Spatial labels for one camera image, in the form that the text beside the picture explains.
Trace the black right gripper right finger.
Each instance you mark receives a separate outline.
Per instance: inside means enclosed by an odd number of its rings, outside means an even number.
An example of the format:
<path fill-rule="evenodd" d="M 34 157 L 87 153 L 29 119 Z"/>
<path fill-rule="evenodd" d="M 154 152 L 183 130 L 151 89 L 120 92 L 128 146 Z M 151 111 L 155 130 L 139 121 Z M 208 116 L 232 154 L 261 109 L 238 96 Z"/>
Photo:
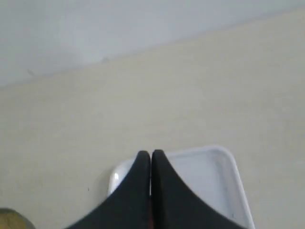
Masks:
<path fill-rule="evenodd" d="M 152 153 L 151 199 L 155 229 L 243 228 L 195 195 L 160 149 Z"/>

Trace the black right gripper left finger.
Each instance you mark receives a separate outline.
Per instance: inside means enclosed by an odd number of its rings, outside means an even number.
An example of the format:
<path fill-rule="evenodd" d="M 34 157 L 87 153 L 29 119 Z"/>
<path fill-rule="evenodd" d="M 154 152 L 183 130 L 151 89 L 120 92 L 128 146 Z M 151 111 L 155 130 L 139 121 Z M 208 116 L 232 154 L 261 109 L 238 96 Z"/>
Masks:
<path fill-rule="evenodd" d="M 138 152 L 129 172 L 97 208 L 70 229 L 148 229 L 150 224 L 151 159 Z"/>

